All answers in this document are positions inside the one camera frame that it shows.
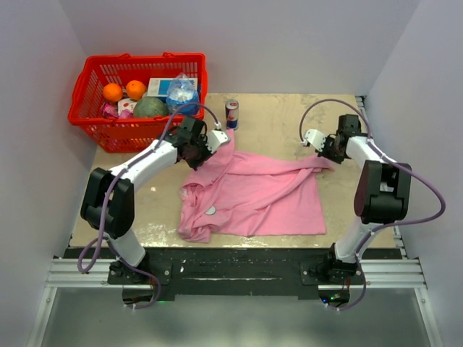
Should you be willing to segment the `pink t-shirt garment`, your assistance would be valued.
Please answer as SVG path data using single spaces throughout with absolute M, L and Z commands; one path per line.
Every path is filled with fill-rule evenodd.
M 316 155 L 280 160 L 236 150 L 231 141 L 185 179 L 177 232 L 196 243 L 208 243 L 213 234 L 323 235 L 316 176 L 331 168 L 329 160 Z M 216 213 L 206 215 L 211 206 Z

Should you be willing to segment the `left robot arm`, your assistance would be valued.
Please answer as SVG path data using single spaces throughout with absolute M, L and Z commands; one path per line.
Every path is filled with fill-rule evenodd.
M 165 128 L 142 152 L 109 170 L 94 169 L 89 176 L 80 216 L 98 231 L 95 253 L 89 265 L 79 264 L 81 272 L 91 269 L 107 241 L 124 262 L 124 274 L 133 283 L 143 283 L 150 275 L 144 247 L 137 240 L 132 224 L 135 220 L 135 193 L 163 170 L 185 161 L 196 170 L 230 141 L 219 123 L 206 131 L 206 123 L 186 116 L 177 127 Z

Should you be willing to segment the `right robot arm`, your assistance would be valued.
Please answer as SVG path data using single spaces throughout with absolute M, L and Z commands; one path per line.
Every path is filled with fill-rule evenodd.
M 354 222 L 332 246 L 334 259 L 322 266 L 324 279 L 337 284 L 348 275 L 346 264 L 357 264 L 383 226 L 405 218 L 411 176 L 373 149 L 358 116 L 340 116 L 335 134 L 326 136 L 322 145 L 319 156 L 338 164 L 351 159 L 362 169 L 354 195 Z

